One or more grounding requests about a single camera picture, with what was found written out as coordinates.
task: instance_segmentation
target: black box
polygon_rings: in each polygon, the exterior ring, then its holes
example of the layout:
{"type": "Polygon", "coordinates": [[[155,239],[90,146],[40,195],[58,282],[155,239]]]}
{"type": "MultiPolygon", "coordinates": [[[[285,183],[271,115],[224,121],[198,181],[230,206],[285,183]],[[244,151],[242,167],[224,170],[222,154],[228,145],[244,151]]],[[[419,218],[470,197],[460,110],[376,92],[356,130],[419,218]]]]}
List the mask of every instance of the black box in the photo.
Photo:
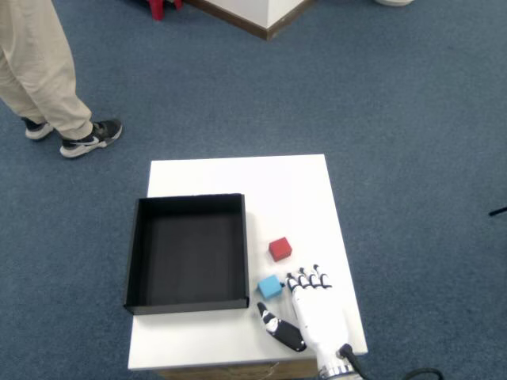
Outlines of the black box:
{"type": "Polygon", "coordinates": [[[244,195],[139,199],[127,310],[163,314],[248,305],[244,195]]]}

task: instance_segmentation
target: blue carpet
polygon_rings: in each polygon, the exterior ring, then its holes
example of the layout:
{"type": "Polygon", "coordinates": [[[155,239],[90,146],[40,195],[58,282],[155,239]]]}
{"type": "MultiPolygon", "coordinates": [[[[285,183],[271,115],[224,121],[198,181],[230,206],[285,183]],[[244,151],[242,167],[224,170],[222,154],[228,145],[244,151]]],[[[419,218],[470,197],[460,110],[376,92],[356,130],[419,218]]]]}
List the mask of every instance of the blue carpet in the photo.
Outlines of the blue carpet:
{"type": "Polygon", "coordinates": [[[324,153],[374,379],[507,365],[507,2],[319,0],[266,43],[199,10],[55,1],[107,150],[60,157],[0,106],[0,378],[127,370],[134,202],[151,160],[324,153]]]}

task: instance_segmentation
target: white tabletop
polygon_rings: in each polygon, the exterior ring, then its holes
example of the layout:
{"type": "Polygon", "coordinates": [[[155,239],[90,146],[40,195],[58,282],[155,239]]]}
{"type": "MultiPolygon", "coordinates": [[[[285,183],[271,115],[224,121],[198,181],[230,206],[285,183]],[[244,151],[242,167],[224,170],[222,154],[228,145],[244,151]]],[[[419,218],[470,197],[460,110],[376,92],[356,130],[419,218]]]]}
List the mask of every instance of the white tabletop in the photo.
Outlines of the white tabletop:
{"type": "MultiPolygon", "coordinates": [[[[245,194],[250,308],[134,316],[128,368],[214,366],[314,357],[297,353],[265,331],[256,303],[259,280],[319,264],[341,287],[350,344],[366,353],[349,264],[324,155],[153,161],[148,196],[245,194]],[[292,255],[274,262],[271,241],[286,237],[292,255]]],[[[265,302],[297,324],[287,288],[265,302]]]]}

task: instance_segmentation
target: red object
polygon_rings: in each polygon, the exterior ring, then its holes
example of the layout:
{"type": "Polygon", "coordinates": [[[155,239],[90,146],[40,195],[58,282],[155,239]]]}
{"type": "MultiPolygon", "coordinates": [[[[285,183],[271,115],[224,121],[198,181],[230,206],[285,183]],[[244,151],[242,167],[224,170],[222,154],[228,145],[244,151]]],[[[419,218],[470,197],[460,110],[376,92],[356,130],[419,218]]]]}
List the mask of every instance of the red object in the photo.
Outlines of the red object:
{"type": "Polygon", "coordinates": [[[160,21],[164,18],[164,0],[148,0],[150,2],[151,16],[160,21]]]}
{"type": "MultiPolygon", "coordinates": [[[[160,21],[164,18],[164,0],[148,0],[150,2],[151,16],[154,20],[160,21]]],[[[183,6],[182,0],[174,0],[176,10],[180,10],[183,6]]]]}
{"type": "Polygon", "coordinates": [[[280,261],[285,257],[291,256],[292,247],[288,244],[287,239],[283,237],[269,243],[269,252],[273,256],[273,260],[280,261]]]}

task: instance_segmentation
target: wooden baseboard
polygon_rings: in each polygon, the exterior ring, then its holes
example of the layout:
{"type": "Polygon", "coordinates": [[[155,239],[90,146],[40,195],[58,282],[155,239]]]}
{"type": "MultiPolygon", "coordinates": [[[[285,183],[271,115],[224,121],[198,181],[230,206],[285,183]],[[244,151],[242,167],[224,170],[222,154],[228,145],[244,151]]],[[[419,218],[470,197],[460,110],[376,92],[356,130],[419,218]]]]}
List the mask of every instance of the wooden baseboard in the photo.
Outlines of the wooden baseboard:
{"type": "Polygon", "coordinates": [[[246,364],[229,367],[197,367],[179,370],[157,370],[166,380],[288,380],[313,378],[317,374],[315,359],[279,363],[246,364]]]}
{"type": "Polygon", "coordinates": [[[296,8],[283,16],[279,21],[270,26],[263,28],[260,25],[254,24],[252,21],[237,16],[224,8],[211,4],[206,0],[185,0],[191,6],[211,14],[221,20],[228,22],[238,28],[246,30],[254,36],[260,37],[263,40],[271,40],[278,32],[285,26],[291,24],[301,13],[303,13],[315,0],[303,0],[296,8]]]}

